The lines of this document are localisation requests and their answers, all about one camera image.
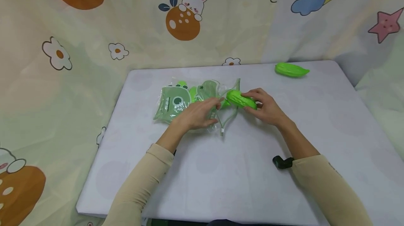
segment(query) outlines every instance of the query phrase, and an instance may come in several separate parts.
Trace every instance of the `beige sleeve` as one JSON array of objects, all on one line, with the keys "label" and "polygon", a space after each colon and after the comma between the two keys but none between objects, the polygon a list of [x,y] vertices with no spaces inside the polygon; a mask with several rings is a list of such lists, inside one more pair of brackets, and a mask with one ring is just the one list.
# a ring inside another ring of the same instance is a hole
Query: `beige sleeve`
[{"label": "beige sleeve", "polygon": [[292,171],[314,197],[330,225],[373,225],[359,197],[326,157],[295,160]]},{"label": "beige sleeve", "polygon": [[115,195],[103,226],[140,226],[144,205],[173,159],[171,152],[152,144]]}]

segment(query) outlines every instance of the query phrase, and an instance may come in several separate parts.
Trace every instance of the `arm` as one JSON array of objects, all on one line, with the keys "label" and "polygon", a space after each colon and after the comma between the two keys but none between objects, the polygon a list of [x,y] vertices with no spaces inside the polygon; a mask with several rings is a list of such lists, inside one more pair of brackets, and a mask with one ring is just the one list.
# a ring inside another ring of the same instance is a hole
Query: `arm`
[{"label": "arm", "polygon": [[246,107],[245,111],[278,128],[295,159],[292,166],[294,175],[314,197],[330,225],[372,225],[354,190],[303,136],[274,99],[260,88],[250,90],[243,96],[261,102],[257,104],[259,110]]},{"label": "arm", "polygon": [[168,126],[156,144],[138,162],[115,195],[103,226],[140,226],[141,213],[149,197],[173,163],[175,149],[189,130],[205,128],[216,119],[206,119],[212,107],[220,107],[216,98],[189,105]]}]

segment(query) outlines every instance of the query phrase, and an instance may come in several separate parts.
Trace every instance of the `white table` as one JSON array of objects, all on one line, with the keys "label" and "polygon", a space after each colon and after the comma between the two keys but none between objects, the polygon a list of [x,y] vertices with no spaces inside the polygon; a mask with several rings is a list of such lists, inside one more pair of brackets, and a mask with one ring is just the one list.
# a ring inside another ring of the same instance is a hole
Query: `white table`
[{"label": "white table", "polygon": [[[311,72],[292,79],[275,64],[134,70],[129,73],[77,202],[77,211],[105,217],[117,190],[167,125],[154,124],[157,99],[171,77],[199,82],[241,78],[261,87],[348,181],[375,225],[404,224],[404,162],[340,67],[300,62]],[[225,131],[188,134],[144,217],[244,223],[326,225],[317,205],[272,158],[290,157],[274,128],[240,111]]]}]

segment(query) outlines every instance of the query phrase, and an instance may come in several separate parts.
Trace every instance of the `plastic bag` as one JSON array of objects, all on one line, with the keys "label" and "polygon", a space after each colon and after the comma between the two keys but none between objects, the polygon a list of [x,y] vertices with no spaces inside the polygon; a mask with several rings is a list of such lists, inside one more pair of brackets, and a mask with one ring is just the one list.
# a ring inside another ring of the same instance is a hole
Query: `plastic bag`
[{"label": "plastic bag", "polygon": [[[157,122],[171,123],[172,120],[177,117],[184,109],[186,109],[191,103],[196,101],[204,101],[211,97],[220,98],[226,95],[226,92],[239,88],[239,81],[235,83],[233,87],[226,86],[217,80],[201,80],[195,82],[193,80],[179,80],[172,78],[171,82],[162,87],[159,103],[154,120]],[[222,102],[222,107],[229,106],[227,101]],[[213,108],[208,117],[217,118],[216,108]],[[208,131],[213,131],[223,126],[221,122],[219,125],[215,124],[208,128]]]}]

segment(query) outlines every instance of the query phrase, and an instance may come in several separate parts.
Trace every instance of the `cartoon bunny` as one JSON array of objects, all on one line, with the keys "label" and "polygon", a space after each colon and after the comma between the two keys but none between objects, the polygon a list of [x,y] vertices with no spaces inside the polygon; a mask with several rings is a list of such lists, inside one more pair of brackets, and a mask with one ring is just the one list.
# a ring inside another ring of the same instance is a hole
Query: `cartoon bunny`
[{"label": "cartoon bunny", "polygon": [[5,171],[15,173],[21,170],[25,164],[25,159],[16,159],[8,149],[0,148],[0,173]]},{"label": "cartoon bunny", "polygon": [[204,3],[206,0],[182,0],[181,4],[178,5],[180,11],[187,11],[187,8],[190,9],[195,15],[195,20],[202,21],[202,11],[204,7]]}]

